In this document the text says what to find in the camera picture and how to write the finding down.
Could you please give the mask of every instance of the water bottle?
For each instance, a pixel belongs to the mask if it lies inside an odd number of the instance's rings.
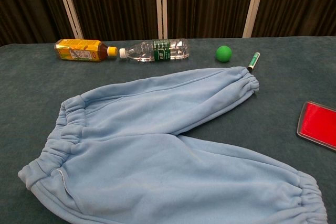
[[[120,48],[121,59],[137,61],[180,60],[189,57],[186,39],[144,41],[131,48]]]

